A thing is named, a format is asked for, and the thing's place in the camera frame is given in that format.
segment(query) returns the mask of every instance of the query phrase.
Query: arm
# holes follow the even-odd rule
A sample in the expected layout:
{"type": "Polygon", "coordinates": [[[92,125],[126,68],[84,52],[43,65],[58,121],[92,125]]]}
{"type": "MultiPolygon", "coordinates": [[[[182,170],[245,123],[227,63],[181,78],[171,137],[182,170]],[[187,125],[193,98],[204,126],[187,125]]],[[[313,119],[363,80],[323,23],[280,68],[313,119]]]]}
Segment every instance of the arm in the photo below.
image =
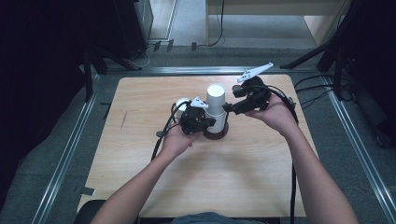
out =
{"type": "Polygon", "coordinates": [[[160,154],[107,199],[92,223],[134,223],[163,171],[199,136],[185,135],[179,126],[171,129],[160,154]]]}
{"type": "Polygon", "coordinates": [[[344,193],[320,163],[303,132],[282,101],[271,96],[265,111],[250,111],[282,134],[290,148],[306,216],[311,223],[358,223],[344,193]]]}

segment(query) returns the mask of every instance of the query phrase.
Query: white cylinder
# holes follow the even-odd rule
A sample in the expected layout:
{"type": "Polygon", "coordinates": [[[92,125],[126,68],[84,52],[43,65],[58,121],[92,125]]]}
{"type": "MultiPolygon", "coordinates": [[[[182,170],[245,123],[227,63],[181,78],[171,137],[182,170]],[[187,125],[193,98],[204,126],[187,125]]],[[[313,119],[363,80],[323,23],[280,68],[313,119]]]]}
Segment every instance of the white cylinder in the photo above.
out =
{"type": "MultiPolygon", "coordinates": [[[[189,99],[189,98],[186,98],[186,97],[178,99],[178,100],[176,101],[176,107],[178,107],[179,105],[181,105],[183,102],[188,102],[189,100],[190,100],[190,99],[189,99]]],[[[184,104],[184,105],[182,105],[182,106],[177,110],[177,112],[176,112],[177,120],[180,120],[181,115],[183,114],[184,111],[186,111],[186,108],[187,108],[187,105],[184,104]]]]}
{"type": "Polygon", "coordinates": [[[206,103],[209,108],[206,112],[212,116],[220,116],[224,113],[222,105],[225,104],[225,89],[219,83],[210,84],[206,91],[206,103]]]}
{"type": "Polygon", "coordinates": [[[222,114],[220,115],[211,115],[209,113],[207,113],[207,111],[205,112],[206,117],[207,118],[213,118],[216,120],[215,125],[213,125],[212,127],[208,127],[207,131],[210,133],[220,133],[224,130],[224,124],[225,124],[225,117],[227,115],[227,113],[224,111],[222,114]]]}

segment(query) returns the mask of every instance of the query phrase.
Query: white clip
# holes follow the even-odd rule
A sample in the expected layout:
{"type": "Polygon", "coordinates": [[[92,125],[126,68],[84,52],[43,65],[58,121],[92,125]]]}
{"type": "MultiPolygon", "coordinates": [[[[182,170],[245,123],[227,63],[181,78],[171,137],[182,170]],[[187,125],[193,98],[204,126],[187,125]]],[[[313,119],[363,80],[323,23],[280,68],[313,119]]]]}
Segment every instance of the white clip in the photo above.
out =
{"type": "Polygon", "coordinates": [[[195,97],[195,99],[191,102],[190,106],[199,107],[199,108],[209,108],[209,105],[205,104],[199,96],[195,97]]]}
{"type": "Polygon", "coordinates": [[[272,66],[274,66],[273,63],[268,63],[266,65],[263,65],[263,66],[260,66],[257,68],[249,69],[249,70],[245,71],[244,74],[242,74],[242,76],[237,79],[237,82],[241,83],[243,81],[249,80],[272,66]]]}

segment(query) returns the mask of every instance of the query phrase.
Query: hand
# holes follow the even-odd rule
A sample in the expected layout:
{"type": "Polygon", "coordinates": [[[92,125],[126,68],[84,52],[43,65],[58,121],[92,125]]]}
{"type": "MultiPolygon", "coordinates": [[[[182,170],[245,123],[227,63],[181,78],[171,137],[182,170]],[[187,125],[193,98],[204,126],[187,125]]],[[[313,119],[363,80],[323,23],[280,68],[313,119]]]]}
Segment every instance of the hand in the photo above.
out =
{"type": "Polygon", "coordinates": [[[270,128],[275,129],[285,136],[292,127],[297,126],[293,115],[276,95],[271,95],[270,103],[265,110],[252,110],[245,113],[246,116],[260,119],[270,128]]]}
{"type": "Polygon", "coordinates": [[[187,147],[192,147],[192,142],[195,141],[202,133],[194,133],[186,135],[181,130],[180,125],[177,125],[169,130],[163,139],[163,148],[160,155],[166,155],[168,158],[174,160],[181,155],[187,147]]]}

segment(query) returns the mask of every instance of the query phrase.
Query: left hand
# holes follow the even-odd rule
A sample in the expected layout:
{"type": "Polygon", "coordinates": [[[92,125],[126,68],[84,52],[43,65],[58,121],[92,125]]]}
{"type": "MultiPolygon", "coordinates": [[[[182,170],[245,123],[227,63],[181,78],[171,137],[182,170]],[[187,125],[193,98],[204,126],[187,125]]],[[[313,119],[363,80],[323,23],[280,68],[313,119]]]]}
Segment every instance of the left hand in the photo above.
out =
{"type": "Polygon", "coordinates": [[[169,130],[163,139],[163,147],[160,155],[166,155],[172,160],[181,155],[187,147],[192,147],[192,142],[195,141],[202,133],[194,133],[186,135],[181,130],[180,125],[169,130]]]}

